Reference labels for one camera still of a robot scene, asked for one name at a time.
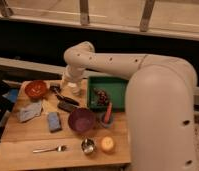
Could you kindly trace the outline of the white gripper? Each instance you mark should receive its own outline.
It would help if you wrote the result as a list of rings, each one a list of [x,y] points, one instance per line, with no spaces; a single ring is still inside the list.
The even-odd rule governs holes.
[[[81,71],[73,66],[68,65],[62,75],[62,80],[60,81],[61,91],[64,91],[68,83],[72,83],[70,85],[71,92],[75,96],[79,96],[81,94],[81,88],[78,84],[81,81]]]

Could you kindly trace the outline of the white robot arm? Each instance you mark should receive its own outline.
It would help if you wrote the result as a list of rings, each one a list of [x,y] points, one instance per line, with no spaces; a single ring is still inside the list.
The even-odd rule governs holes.
[[[125,111],[128,171],[197,171],[194,90],[197,74],[184,59],[152,54],[97,53],[89,42],[64,52],[63,81],[77,83],[86,69],[128,81]]]

